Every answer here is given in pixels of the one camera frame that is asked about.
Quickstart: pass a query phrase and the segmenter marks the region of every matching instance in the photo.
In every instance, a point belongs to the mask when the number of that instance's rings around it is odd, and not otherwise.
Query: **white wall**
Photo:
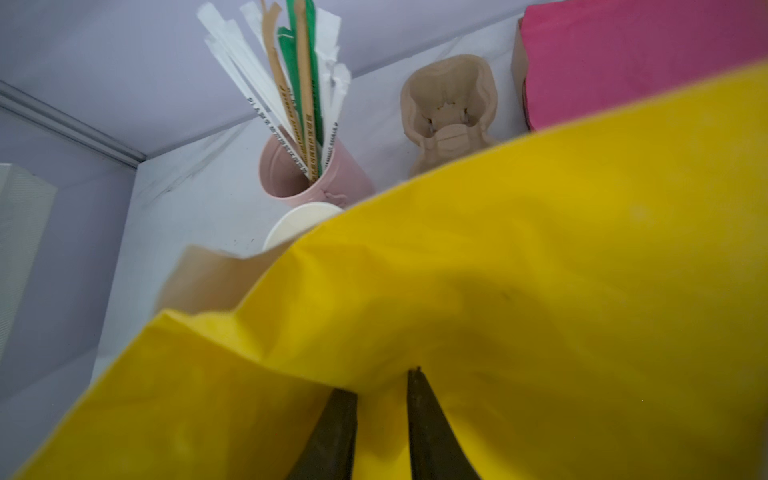
[[[82,356],[95,352],[101,335],[135,173],[5,113],[0,113],[0,162],[17,164],[58,187],[0,360],[0,404],[28,409],[12,430],[19,451],[26,451],[90,379],[94,355],[87,362]],[[70,373],[51,379],[75,359],[80,359],[76,384],[63,379]],[[0,422],[3,442],[10,432]],[[9,457],[2,444],[0,452],[1,472]]]
[[[0,45],[12,47],[0,55],[0,80],[146,154],[164,150],[252,112],[203,42],[195,11],[205,1],[3,0]],[[238,9],[247,0],[211,1],[239,22],[257,50]],[[359,74],[534,2],[316,5],[342,17],[339,59]]]

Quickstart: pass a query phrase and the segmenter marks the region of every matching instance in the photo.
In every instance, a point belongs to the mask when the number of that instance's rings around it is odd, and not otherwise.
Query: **marble tabletop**
[[[419,155],[403,134],[400,89],[411,73],[434,61],[460,54],[485,58],[498,90],[498,113],[489,134],[506,141],[527,132],[510,69],[518,18],[507,18],[353,80],[339,139],[378,192],[407,180]],[[139,166],[94,379],[149,322],[155,298],[187,245],[243,257],[261,251],[270,228],[289,210],[268,197],[259,184],[258,158],[269,135],[266,126],[254,119]]]

